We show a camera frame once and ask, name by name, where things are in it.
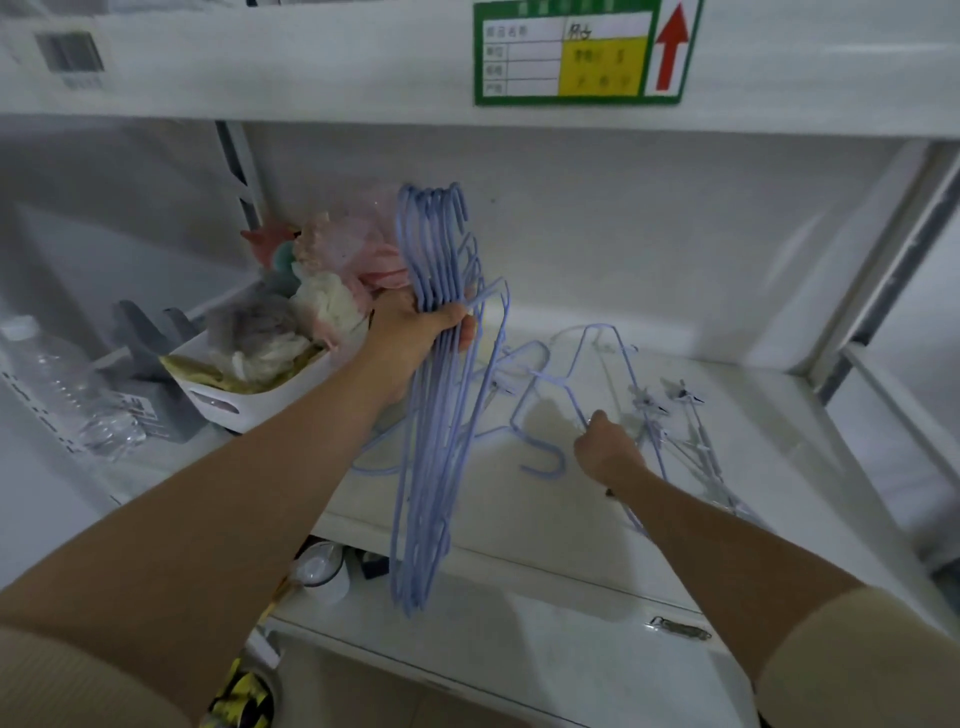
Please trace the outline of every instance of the pink plastic bag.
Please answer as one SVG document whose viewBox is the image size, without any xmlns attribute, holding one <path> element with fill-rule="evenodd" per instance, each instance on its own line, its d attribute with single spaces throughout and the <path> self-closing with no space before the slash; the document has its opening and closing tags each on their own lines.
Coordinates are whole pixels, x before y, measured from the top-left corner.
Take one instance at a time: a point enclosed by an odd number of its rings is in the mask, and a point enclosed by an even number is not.
<svg viewBox="0 0 960 728">
<path fill-rule="evenodd" d="M 372 294 L 409 284 L 393 233 L 396 189 L 372 188 L 350 207 L 315 215 L 294 243 L 294 256 L 308 274 L 336 273 L 365 315 Z"/>
</svg>

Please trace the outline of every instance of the beige sleeve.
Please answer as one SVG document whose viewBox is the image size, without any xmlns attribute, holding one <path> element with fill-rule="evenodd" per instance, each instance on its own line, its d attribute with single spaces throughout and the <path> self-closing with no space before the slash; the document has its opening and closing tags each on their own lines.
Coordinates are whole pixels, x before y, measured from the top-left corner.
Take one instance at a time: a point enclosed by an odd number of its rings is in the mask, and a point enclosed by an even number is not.
<svg viewBox="0 0 960 728">
<path fill-rule="evenodd" d="M 774 652 L 756 706 L 776 728 L 960 725 L 960 645 L 865 587 L 806 618 Z"/>
<path fill-rule="evenodd" d="M 166 698 L 112 665 L 0 627 L 0 716 L 17 728 L 189 728 Z"/>
</svg>

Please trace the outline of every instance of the plastic bag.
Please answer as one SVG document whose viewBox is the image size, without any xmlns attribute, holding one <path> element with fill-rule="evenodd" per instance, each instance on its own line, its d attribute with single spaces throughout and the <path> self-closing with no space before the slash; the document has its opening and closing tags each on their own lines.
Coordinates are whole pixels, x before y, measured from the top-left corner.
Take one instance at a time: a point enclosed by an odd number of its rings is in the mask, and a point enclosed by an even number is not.
<svg viewBox="0 0 960 728">
<path fill-rule="evenodd" d="M 265 384 L 289 371 L 310 348 L 297 332 L 297 318 L 281 296 L 265 294 L 210 311 L 210 361 L 225 375 Z"/>
<path fill-rule="evenodd" d="M 301 283 L 290 305 L 300 330 L 308 331 L 314 342 L 337 349 L 344 337 L 363 323 L 365 313 L 336 273 L 307 275 L 298 264 L 294 266 Z"/>
<path fill-rule="evenodd" d="M 351 206 L 322 212 L 294 241 L 294 257 L 310 276 L 336 273 L 366 316 L 372 293 L 409 283 L 393 230 L 396 187 L 381 184 L 357 197 Z"/>
</svg>

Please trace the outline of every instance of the clear plastic bottle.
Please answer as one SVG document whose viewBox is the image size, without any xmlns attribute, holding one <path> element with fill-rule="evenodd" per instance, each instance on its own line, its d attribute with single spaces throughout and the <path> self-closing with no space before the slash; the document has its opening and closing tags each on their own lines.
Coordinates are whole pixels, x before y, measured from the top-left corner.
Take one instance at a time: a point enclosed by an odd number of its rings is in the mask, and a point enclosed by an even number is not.
<svg viewBox="0 0 960 728">
<path fill-rule="evenodd" d="M 33 316 L 8 319 L 0 333 L 17 377 L 90 452 L 116 460 L 147 438 L 136 418 L 112 401 L 79 347 L 43 333 Z"/>
</svg>

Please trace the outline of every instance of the shelf label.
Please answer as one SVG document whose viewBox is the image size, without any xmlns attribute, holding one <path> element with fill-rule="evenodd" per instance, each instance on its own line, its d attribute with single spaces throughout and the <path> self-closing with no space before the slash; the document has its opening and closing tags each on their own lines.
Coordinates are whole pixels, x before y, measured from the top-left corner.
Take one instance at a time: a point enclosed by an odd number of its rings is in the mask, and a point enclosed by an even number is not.
<svg viewBox="0 0 960 728">
<path fill-rule="evenodd" d="M 477 106 L 676 105 L 703 0 L 473 5 Z"/>
</svg>

